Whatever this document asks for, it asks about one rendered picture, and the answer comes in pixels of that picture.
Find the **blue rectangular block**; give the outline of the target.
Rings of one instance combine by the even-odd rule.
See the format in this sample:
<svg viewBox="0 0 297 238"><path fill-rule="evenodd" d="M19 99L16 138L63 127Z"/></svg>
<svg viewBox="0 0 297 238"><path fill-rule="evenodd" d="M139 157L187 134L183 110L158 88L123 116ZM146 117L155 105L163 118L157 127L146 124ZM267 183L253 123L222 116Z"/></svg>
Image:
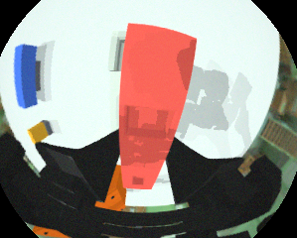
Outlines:
<svg viewBox="0 0 297 238"><path fill-rule="evenodd" d="M37 47L32 47L32 45L21 44L18 47L14 48L16 52L14 53L14 84L16 88L14 91L17 95L18 106L22 108L29 108L36 106L37 104L37 92L36 92L36 55Z"/></svg>

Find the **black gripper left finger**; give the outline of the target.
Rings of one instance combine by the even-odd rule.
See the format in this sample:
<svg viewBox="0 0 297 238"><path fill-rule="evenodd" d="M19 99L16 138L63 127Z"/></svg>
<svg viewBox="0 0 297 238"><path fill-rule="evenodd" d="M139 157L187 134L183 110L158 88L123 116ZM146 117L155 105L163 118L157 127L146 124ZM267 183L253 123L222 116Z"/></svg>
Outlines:
<svg viewBox="0 0 297 238"><path fill-rule="evenodd" d="M76 149L44 142L34 144L38 155L42 156L42 162L45 160L48 166L76 175L95 195L96 201L105 202L112 175L115 174L116 164L119 162L119 128L96 142Z"/></svg>

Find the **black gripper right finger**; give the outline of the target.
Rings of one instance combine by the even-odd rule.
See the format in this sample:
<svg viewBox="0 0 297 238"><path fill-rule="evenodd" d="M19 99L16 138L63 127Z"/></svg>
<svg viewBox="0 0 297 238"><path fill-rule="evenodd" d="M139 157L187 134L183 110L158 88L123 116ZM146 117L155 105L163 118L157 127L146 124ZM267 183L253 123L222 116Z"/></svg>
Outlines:
<svg viewBox="0 0 297 238"><path fill-rule="evenodd" d="M223 172L234 171L242 166L243 158L211 159L204 158L204 155L197 154L197 151L187 147L187 144L173 139L169 148L165 164L175 205L188 203L187 198L193 195L201 187L207 185L215 175Z"/></svg>

